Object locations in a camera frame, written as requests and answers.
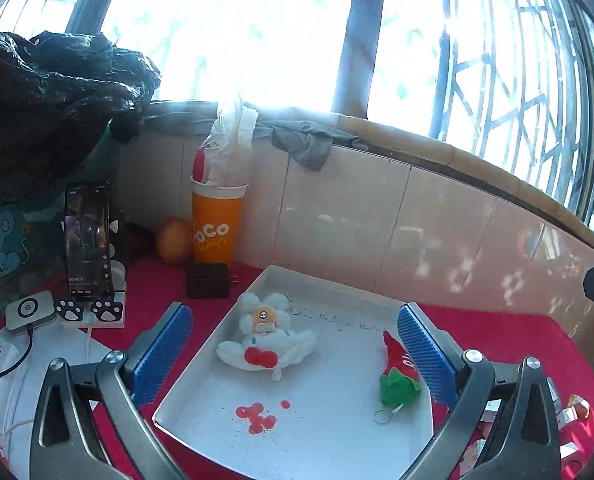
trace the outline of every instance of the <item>silver bolt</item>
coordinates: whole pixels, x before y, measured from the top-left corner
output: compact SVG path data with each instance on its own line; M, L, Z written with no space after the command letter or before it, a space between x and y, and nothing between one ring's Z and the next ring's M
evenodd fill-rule
M481 363L482 359L484 359L484 356L479 350L469 350L466 352L466 359L468 359L468 361L471 363Z
M50 361L50 370L59 370L64 365L64 360L61 357Z
M542 365L537 357L529 357L528 359L526 359L526 364L534 370L536 370Z
M106 354L106 361L110 364L118 363L123 359L123 352L121 350L113 350Z

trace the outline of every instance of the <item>plush keychain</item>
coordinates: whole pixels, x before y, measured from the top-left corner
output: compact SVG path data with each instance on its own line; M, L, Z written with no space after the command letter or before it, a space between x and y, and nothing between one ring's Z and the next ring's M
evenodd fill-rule
M383 332L383 342L388 364L379 376L379 400L389 409L375 413L375 422L380 425L388 424L392 416L419 397L421 391L417 368L404 346L386 330Z
M289 329L288 300L274 292L264 301L251 292L237 300L243 316L239 327L244 333L241 343L223 341L217 355L226 364L241 370L272 370L273 380L282 378L282 368L300 363L315 348L317 336L312 330Z

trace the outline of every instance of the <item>keyring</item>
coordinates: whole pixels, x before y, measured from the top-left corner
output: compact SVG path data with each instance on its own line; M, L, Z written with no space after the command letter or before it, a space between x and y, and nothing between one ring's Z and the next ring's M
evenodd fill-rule
M375 415L373 415L373 420L375 421L375 424L378 424L379 426L387 426L390 423L392 416L396 413L399 413L399 410L401 410L403 407L404 405L400 404L399 406L397 406L397 408L395 408L392 411L386 409L377 410L375 412Z

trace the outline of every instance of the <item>white plush toy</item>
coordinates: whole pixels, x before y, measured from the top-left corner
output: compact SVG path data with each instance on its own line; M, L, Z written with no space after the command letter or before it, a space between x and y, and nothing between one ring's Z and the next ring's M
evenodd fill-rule
M244 333L241 343L224 341L217 346L219 359L241 370L272 370L273 380L282 378L282 368L300 363L315 348L317 336L312 330L289 329L288 300L274 292L264 301L251 292L237 300L244 315L239 327Z

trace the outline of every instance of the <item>tiled wall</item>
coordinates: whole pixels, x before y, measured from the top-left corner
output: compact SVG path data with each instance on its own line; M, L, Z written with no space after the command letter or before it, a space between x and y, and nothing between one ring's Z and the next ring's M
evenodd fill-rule
M189 218L201 137L144 134L123 148L118 202L151 228ZM546 314L594 366L594 250L479 189L334 146L318 173L255 141L236 258L402 301Z

